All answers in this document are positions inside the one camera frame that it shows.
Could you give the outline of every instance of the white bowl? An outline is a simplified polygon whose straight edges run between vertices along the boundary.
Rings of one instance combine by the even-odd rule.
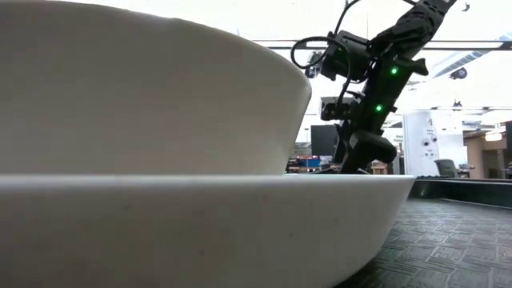
[[[283,173],[311,88],[267,48],[105,6],[0,18],[0,173]]]
[[[0,286],[332,288],[407,176],[0,177]]]

